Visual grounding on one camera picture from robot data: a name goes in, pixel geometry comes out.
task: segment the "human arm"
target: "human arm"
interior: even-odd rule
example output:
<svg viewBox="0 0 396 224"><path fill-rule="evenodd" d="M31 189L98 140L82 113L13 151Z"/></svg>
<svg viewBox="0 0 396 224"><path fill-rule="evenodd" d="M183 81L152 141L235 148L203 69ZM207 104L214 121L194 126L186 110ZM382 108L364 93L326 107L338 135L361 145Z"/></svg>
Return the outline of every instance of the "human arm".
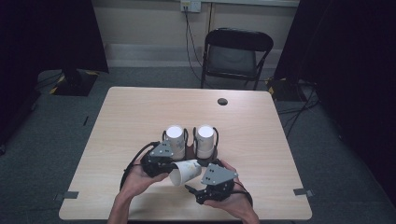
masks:
<svg viewBox="0 0 396 224"><path fill-rule="evenodd" d="M134 164L140 164L141 158ZM122 189L114 200L107 224L120 224L128 222L129 206L134 196L143 193L151 184L160 182L168 177L167 173L149 177L142 166L135 165L128 174Z"/></svg>
<svg viewBox="0 0 396 224"><path fill-rule="evenodd" d="M233 168L226 161L221 161L225 168L228 170L236 172L235 168ZM242 183L239 181L239 178L235 178L233 180L236 184L233 187L233 190L244 191ZM259 217L256 212L253 210L248 198L245 194L235 193L232 194L229 198L225 199L222 202L217 202L213 200L206 200L204 205L208 205L214 208L222 209L228 212L230 215L236 218L240 218L244 224L259 224Z"/></svg>

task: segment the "chair leg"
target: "chair leg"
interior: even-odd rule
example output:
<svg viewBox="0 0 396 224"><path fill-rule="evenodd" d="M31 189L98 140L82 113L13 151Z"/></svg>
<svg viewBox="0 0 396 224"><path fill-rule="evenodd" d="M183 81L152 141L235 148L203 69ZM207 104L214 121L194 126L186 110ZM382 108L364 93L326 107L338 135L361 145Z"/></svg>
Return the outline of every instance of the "chair leg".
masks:
<svg viewBox="0 0 396 224"><path fill-rule="evenodd" d="M259 80L257 79L256 82L254 83L253 90L255 91L257 89L257 84L259 84Z"/></svg>
<svg viewBox="0 0 396 224"><path fill-rule="evenodd" d="M202 73L202 75L201 75L201 89L204 88L204 83L205 83L205 73Z"/></svg>

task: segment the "black curtain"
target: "black curtain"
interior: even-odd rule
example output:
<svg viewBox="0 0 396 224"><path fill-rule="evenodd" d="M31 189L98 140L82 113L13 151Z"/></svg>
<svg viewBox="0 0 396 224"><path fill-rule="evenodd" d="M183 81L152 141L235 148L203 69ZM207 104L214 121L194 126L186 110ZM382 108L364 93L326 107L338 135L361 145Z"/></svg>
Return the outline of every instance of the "black curtain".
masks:
<svg viewBox="0 0 396 224"><path fill-rule="evenodd" d="M318 84L320 101L336 120L340 134L394 204L395 8L394 1L301 0L276 69L279 77Z"/></svg>
<svg viewBox="0 0 396 224"><path fill-rule="evenodd" d="M37 76L65 66L108 73L91 0L1 0L0 133Z"/></svg>

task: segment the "chair backrest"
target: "chair backrest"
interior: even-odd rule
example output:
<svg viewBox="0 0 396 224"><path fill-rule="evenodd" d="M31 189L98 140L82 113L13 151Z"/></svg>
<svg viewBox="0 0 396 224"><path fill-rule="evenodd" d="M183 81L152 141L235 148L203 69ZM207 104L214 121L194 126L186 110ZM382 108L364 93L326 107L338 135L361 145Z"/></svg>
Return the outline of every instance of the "chair backrest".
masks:
<svg viewBox="0 0 396 224"><path fill-rule="evenodd" d="M207 52L208 45L268 53L274 46L274 41L269 35L262 32L219 28L207 34L205 52Z"/></svg>

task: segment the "black circular object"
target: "black circular object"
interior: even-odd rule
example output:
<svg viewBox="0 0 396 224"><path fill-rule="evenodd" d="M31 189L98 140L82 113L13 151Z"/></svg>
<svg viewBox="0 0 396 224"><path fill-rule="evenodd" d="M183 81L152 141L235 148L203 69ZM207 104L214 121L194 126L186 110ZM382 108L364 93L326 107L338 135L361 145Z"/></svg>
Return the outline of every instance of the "black circular object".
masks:
<svg viewBox="0 0 396 224"><path fill-rule="evenodd" d="M224 99L224 98L219 98L218 99L218 104L219 105L227 105L228 101L226 99Z"/></svg>

